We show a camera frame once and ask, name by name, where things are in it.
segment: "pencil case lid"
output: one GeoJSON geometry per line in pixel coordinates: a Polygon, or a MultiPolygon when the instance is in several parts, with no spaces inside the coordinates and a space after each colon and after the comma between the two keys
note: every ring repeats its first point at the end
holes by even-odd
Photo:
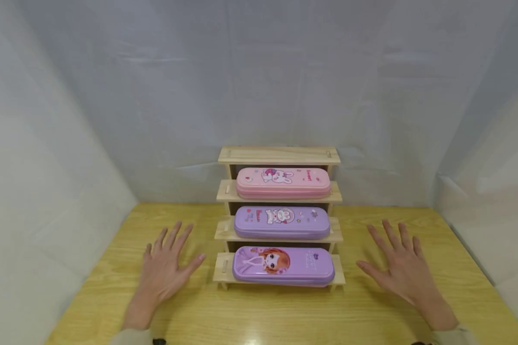
{"type": "Polygon", "coordinates": [[[238,172],[240,193],[320,193],[330,192],[330,178],[320,168],[244,168],[238,172]]]}
{"type": "Polygon", "coordinates": [[[322,248],[245,246],[234,253],[233,274],[247,282],[327,284],[335,272],[331,255],[322,248]]]}
{"type": "Polygon", "coordinates": [[[234,230],[242,237],[322,239],[330,233],[330,219],[320,207],[244,206],[234,230]]]}

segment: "sleeve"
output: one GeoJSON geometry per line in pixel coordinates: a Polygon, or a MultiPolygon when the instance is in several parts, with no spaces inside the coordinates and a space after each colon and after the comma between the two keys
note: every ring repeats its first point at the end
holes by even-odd
{"type": "Polygon", "coordinates": [[[461,324],[452,331],[434,331],[433,335],[434,345],[478,345],[474,335],[461,324]]]}
{"type": "Polygon", "coordinates": [[[109,345],[152,345],[150,330],[122,330],[111,339],[109,345]]]}

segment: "finger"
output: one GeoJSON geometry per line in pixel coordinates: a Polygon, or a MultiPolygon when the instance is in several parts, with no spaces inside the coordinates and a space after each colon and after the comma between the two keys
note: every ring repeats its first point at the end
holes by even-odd
{"type": "Polygon", "coordinates": [[[153,244],[153,253],[157,253],[163,248],[163,240],[165,239],[165,235],[167,235],[167,228],[163,228],[157,236],[156,242],[153,244]]]}
{"type": "Polygon", "coordinates": [[[180,254],[180,251],[182,250],[182,247],[184,247],[184,244],[186,243],[186,240],[190,236],[191,230],[194,228],[194,224],[189,224],[186,226],[186,229],[184,229],[184,232],[182,232],[182,235],[180,235],[173,246],[173,252],[176,253],[178,256],[180,254]]]}
{"type": "Polygon", "coordinates": [[[152,258],[152,244],[146,244],[146,250],[144,251],[144,261],[152,258]]]}
{"type": "Polygon", "coordinates": [[[414,253],[416,254],[416,256],[425,261],[424,253],[422,252],[422,246],[420,246],[420,240],[418,239],[418,237],[414,236],[412,238],[412,245],[414,247],[414,253]]]}
{"type": "Polygon", "coordinates": [[[401,234],[401,244],[405,247],[406,250],[412,249],[411,238],[409,237],[409,232],[407,230],[407,225],[404,223],[399,223],[399,232],[401,234]]]}
{"type": "Polygon", "coordinates": [[[384,226],[384,230],[386,230],[386,235],[388,236],[389,242],[391,243],[391,246],[396,249],[401,249],[403,246],[401,245],[400,240],[398,239],[396,233],[393,231],[393,228],[391,227],[389,221],[387,219],[384,219],[382,221],[382,225],[384,226]]]}
{"type": "Polygon", "coordinates": [[[372,266],[366,261],[357,261],[357,266],[362,269],[367,275],[371,276],[372,279],[382,288],[387,288],[387,276],[385,273],[380,272],[377,268],[372,266]]]}
{"type": "Polygon", "coordinates": [[[205,260],[205,253],[202,253],[195,257],[188,266],[184,268],[184,275],[186,276],[186,279],[189,279],[192,273],[194,273],[198,267],[201,266],[203,261],[205,260]]]}
{"type": "Polygon", "coordinates": [[[180,230],[180,225],[182,225],[181,221],[178,221],[175,224],[173,231],[169,234],[169,236],[167,237],[167,240],[165,241],[165,248],[171,249],[171,247],[173,246],[173,243],[175,243],[175,239],[177,238],[178,230],[180,230]]]}
{"type": "Polygon", "coordinates": [[[376,242],[376,245],[378,245],[378,248],[383,252],[383,254],[386,256],[386,260],[389,260],[389,258],[393,255],[393,251],[388,246],[386,241],[383,240],[382,237],[378,234],[378,231],[376,231],[376,228],[372,225],[367,225],[368,232],[370,232],[370,236],[372,236],[372,239],[376,242]]]}

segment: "wooden shelf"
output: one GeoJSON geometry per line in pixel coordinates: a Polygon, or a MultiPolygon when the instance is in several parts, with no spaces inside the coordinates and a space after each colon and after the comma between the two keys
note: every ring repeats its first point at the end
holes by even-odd
{"type": "Polygon", "coordinates": [[[335,181],[331,182],[332,192],[329,196],[322,199],[244,199],[240,197],[236,191],[236,180],[221,180],[219,191],[217,192],[217,201],[222,203],[330,203],[338,204],[343,200],[341,198],[340,188],[335,181]]]}
{"type": "Polygon", "coordinates": [[[340,157],[336,148],[290,148],[225,146],[219,155],[221,164],[273,165],[338,165],[340,157]]]}
{"type": "Polygon", "coordinates": [[[336,217],[330,217],[330,234],[324,239],[299,240],[299,239],[249,239],[240,237],[234,230],[234,216],[225,216],[217,224],[215,239],[229,242],[285,242],[285,243],[340,243],[343,236],[340,229],[340,222],[336,217]]]}
{"type": "MultiPolygon", "coordinates": [[[[213,282],[221,284],[225,289],[227,284],[256,284],[249,282],[241,282],[237,280],[232,273],[232,264],[234,260],[234,253],[218,253],[217,261],[215,262],[215,272],[213,273],[213,282]]],[[[343,275],[343,268],[341,266],[340,256],[332,255],[332,262],[336,275],[334,280],[329,283],[329,286],[335,288],[336,286],[345,285],[345,276],[343,275]]]]}

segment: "purple pencil case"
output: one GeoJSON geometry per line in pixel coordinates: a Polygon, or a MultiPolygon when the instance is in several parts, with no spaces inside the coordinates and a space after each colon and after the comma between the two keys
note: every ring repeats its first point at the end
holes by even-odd
{"type": "Polygon", "coordinates": [[[241,247],[234,253],[233,275],[242,282],[325,287],[335,276],[322,248],[241,247]]]}
{"type": "Polygon", "coordinates": [[[330,219],[320,207],[244,206],[234,230],[247,238],[317,240],[330,233],[330,219]]]}

